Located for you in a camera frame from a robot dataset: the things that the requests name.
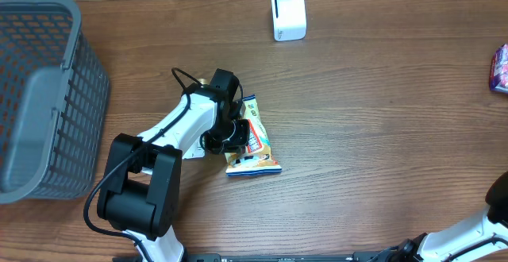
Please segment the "yellow wet wipes packet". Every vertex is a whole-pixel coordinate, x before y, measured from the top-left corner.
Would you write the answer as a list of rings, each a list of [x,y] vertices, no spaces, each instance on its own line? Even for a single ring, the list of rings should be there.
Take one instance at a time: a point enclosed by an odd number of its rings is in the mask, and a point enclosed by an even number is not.
[[[244,98],[243,119],[249,123],[247,145],[240,153],[226,153],[227,176],[278,174],[283,169],[273,157],[271,142],[260,118],[260,111],[254,94]]]

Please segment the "red Carefree liner pack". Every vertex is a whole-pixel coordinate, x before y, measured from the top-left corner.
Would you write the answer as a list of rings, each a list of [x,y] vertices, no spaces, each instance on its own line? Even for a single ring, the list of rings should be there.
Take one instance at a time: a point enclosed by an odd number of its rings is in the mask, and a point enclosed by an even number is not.
[[[507,44],[500,46],[491,59],[489,88],[491,91],[507,93],[508,83]]]

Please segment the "white small packet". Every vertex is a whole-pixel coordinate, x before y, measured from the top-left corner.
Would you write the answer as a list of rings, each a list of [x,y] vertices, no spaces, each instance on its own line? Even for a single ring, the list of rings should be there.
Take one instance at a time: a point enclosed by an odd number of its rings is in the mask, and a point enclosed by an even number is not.
[[[192,160],[203,158],[206,155],[205,149],[201,146],[200,139],[198,138],[183,154],[184,160]]]

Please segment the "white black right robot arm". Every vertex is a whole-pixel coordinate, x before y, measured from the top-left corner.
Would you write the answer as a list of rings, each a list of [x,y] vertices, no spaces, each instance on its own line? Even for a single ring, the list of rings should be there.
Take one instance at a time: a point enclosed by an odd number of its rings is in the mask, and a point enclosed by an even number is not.
[[[436,233],[407,241],[391,261],[473,261],[507,249],[507,174],[485,197],[480,212]]]

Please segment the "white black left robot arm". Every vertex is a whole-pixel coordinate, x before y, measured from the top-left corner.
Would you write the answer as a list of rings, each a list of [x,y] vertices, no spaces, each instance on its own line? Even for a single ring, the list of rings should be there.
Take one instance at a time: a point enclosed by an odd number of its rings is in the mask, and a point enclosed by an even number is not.
[[[139,261],[185,261],[187,251],[172,227],[183,157],[195,146],[225,154],[247,145],[249,123],[235,98],[242,92],[231,71],[218,69],[210,83],[193,79],[184,86],[177,107],[151,129],[116,136],[104,176],[83,209],[87,226],[131,240]]]

